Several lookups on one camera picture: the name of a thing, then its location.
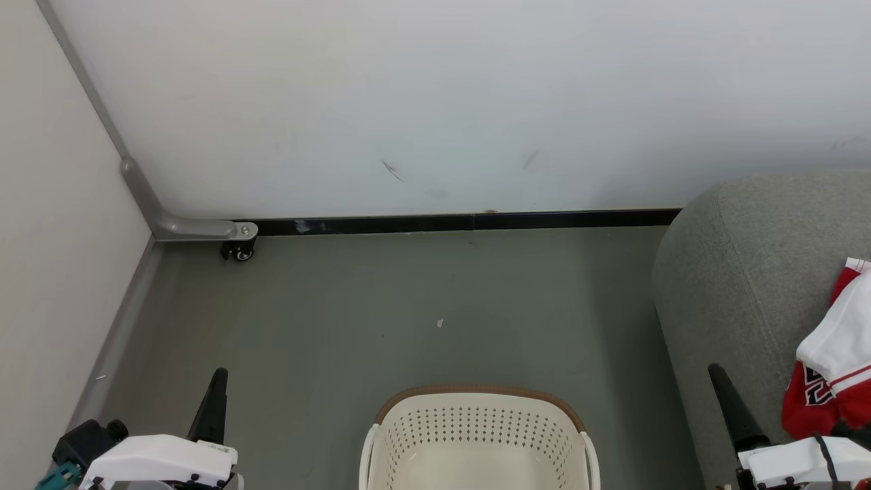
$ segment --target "black baseboard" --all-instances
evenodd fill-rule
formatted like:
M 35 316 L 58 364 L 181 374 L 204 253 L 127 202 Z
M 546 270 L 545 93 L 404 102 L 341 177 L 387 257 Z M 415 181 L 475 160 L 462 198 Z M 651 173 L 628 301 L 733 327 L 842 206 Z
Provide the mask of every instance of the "black baseboard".
M 435 214 L 370 218 L 255 220 L 258 236 L 352 235 L 482 229 L 645 227 L 671 224 L 680 209 L 555 213 Z

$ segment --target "gray floor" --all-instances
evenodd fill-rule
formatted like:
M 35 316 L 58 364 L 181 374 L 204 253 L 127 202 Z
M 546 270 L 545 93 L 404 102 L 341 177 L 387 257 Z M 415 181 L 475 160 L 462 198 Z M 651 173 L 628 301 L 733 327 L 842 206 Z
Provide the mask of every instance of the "gray floor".
M 664 231 L 263 238 L 244 263 L 213 244 L 172 246 L 105 415 L 185 435 L 224 366 L 226 442 L 248 487 L 352 489 L 391 395 L 518 385 L 575 407 L 604 488 L 698 490 L 649 293 Z

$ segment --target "teal connector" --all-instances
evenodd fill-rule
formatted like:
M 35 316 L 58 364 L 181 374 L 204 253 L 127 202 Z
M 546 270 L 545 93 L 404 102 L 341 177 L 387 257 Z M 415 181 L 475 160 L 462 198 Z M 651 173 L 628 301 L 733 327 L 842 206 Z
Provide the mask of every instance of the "teal connector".
M 57 470 L 50 473 L 37 483 L 36 490 L 64 490 L 70 485 L 76 485 L 82 479 L 76 465 L 70 462 L 63 463 Z

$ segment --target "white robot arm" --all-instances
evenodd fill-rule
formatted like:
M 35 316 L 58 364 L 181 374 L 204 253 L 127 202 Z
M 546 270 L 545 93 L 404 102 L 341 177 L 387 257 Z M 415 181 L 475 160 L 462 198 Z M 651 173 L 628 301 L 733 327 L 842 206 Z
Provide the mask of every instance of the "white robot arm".
M 740 490 L 857 488 L 871 478 L 871 432 L 843 421 L 832 436 L 772 445 L 718 364 L 708 366 L 713 389 L 738 456 Z
M 239 454 L 223 445 L 226 381 L 227 371 L 216 370 L 186 439 L 128 437 L 118 420 L 106 428 L 88 420 L 67 432 L 51 455 L 57 470 L 40 480 L 37 490 L 111 490 L 121 481 L 162 482 L 156 487 L 176 490 L 241 490 L 242 478 L 233 473 Z

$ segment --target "black cable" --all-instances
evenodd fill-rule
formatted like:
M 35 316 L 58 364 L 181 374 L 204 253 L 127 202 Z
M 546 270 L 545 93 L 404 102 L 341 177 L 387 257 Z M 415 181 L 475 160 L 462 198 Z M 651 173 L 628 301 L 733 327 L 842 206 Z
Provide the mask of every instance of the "black cable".
M 826 441 L 823 440 L 822 436 L 820 436 L 817 432 L 814 432 L 811 435 L 814 437 L 814 440 L 817 441 L 817 444 L 820 445 L 820 453 L 822 453 L 822 458 L 826 460 L 828 477 L 832 479 L 832 490 L 838 490 L 838 475 L 834 472 L 834 462 L 832 461 L 832 455 L 828 452 L 828 446 L 826 446 Z

